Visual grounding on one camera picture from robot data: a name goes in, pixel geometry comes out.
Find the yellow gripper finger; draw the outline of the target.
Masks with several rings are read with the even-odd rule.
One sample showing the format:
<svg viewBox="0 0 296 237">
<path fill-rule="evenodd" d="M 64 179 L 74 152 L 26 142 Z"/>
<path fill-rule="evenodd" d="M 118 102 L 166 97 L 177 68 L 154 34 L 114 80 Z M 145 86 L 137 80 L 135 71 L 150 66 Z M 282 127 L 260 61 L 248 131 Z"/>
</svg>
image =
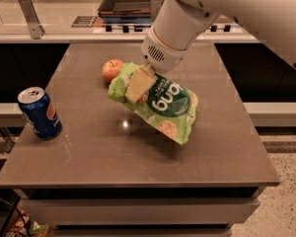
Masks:
<svg viewBox="0 0 296 237">
<path fill-rule="evenodd" d="M 125 98 L 131 104 L 147 101 L 150 88 L 156 83 L 157 76 L 151 65 L 137 66 L 130 78 Z"/>
</svg>

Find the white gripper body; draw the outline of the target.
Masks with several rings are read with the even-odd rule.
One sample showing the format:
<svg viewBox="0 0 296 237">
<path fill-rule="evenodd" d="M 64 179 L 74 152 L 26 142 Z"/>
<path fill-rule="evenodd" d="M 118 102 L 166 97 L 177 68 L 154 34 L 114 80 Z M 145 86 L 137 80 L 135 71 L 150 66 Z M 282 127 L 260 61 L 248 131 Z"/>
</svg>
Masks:
<svg viewBox="0 0 296 237">
<path fill-rule="evenodd" d="M 163 44 L 151 27 L 144 42 L 141 45 L 141 52 L 147 63 L 157 73 L 167 73 L 174 70 L 183 60 L 186 51 L 175 50 Z"/>
</svg>

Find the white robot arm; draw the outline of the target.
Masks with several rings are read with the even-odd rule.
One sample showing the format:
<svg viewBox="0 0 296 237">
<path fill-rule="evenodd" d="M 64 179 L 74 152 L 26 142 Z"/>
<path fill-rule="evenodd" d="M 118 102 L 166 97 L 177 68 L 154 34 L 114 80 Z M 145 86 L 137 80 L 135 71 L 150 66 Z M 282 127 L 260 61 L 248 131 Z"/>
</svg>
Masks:
<svg viewBox="0 0 296 237">
<path fill-rule="evenodd" d="M 220 15 L 259 41 L 215 45 L 241 99 L 296 102 L 296 0 L 164 0 L 142 61 L 159 73 L 175 69 Z"/>
</svg>

